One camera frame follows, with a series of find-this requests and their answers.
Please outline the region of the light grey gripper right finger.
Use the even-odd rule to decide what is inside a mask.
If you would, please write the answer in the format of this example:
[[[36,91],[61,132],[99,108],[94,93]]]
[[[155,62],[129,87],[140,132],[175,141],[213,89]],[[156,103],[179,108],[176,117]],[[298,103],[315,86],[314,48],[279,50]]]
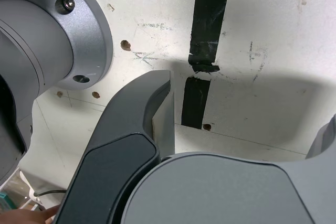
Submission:
[[[122,223],[335,223],[335,119],[296,162],[172,156],[133,190]]]

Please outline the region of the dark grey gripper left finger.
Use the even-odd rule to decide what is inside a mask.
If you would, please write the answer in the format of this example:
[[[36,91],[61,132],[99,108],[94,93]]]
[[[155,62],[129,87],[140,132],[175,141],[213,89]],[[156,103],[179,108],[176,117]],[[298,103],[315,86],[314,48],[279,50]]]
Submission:
[[[55,223],[118,223],[137,183],[174,152],[171,73],[150,71],[107,104]]]

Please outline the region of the person's hand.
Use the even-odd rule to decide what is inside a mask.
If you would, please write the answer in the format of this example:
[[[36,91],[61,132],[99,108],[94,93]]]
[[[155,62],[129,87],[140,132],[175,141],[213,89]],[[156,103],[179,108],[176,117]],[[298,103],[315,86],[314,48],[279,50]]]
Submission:
[[[3,224],[25,224],[32,223],[45,224],[46,221],[55,216],[59,209],[59,205],[53,206],[43,211],[31,211],[27,209],[15,209],[1,214],[1,223]]]

